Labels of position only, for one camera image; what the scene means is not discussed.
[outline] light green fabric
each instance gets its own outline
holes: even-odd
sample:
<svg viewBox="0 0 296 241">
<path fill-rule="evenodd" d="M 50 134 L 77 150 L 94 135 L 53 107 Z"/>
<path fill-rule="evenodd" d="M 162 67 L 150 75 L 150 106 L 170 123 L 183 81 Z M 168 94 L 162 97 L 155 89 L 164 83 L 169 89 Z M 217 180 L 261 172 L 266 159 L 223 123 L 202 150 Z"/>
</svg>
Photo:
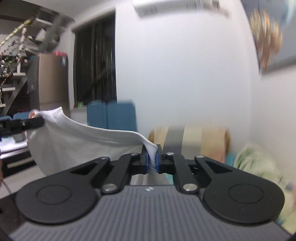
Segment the light green fabric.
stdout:
<svg viewBox="0 0 296 241">
<path fill-rule="evenodd" d="M 277 222 L 290 233 L 296 232 L 295 187 L 277 167 L 275 161 L 257 146 L 247 145 L 237 154 L 233 167 L 277 184 L 285 196 L 285 204 Z"/>
</svg>

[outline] dark window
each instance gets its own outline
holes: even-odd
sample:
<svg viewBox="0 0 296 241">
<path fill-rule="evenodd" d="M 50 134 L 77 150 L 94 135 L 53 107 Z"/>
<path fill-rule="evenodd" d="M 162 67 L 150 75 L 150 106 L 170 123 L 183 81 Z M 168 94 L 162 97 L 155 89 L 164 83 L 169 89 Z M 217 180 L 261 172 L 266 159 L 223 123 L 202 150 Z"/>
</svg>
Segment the dark window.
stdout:
<svg viewBox="0 0 296 241">
<path fill-rule="evenodd" d="M 75 33 L 75 102 L 116 100 L 115 14 Z"/>
</svg>

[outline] sticker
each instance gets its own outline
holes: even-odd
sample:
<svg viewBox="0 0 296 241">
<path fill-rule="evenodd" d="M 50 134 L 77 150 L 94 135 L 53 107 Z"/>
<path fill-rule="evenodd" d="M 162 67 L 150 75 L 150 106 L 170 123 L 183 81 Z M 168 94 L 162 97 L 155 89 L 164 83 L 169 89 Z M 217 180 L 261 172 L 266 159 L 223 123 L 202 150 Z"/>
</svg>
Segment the sticker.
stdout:
<svg viewBox="0 0 296 241">
<path fill-rule="evenodd" d="M 62 57 L 62 66 L 66 66 L 66 57 Z"/>
</svg>

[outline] white air conditioner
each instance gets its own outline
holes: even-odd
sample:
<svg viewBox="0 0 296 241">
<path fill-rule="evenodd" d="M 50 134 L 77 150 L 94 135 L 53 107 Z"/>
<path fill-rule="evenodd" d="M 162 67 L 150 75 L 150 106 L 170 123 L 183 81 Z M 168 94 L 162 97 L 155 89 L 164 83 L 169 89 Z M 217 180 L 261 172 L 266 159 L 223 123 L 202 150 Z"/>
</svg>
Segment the white air conditioner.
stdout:
<svg viewBox="0 0 296 241">
<path fill-rule="evenodd" d="M 133 6 L 140 17 L 177 10 L 221 10 L 219 0 L 134 0 Z"/>
</svg>

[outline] blue chair backrest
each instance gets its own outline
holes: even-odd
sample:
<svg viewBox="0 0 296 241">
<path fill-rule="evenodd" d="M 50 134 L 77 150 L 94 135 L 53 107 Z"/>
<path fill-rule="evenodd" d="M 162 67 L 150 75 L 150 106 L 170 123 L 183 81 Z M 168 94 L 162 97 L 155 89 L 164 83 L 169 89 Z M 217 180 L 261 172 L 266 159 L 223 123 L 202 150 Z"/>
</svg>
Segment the blue chair backrest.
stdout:
<svg viewBox="0 0 296 241">
<path fill-rule="evenodd" d="M 5 116 L 0 117 L 0 120 L 1 121 L 3 121 L 3 120 L 12 120 L 12 118 L 9 115 L 5 115 Z"/>
<path fill-rule="evenodd" d="M 132 103 L 107 104 L 108 129 L 122 131 L 137 131 L 136 110 Z"/>
<path fill-rule="evenodd" d="M 94 100 L 87 105 L 87 124 L 89 126 L 107 129 L 107 107 L 100 100 Z"/>
<path fill-rule="evenodd" d="M 21 119 L 21 120 L 29 119 L 29 113 L 30 113 L 30 111 L 16 113 L 13 115 L 13 119 L 14 120 L 15 119 Z"/>
</svg>

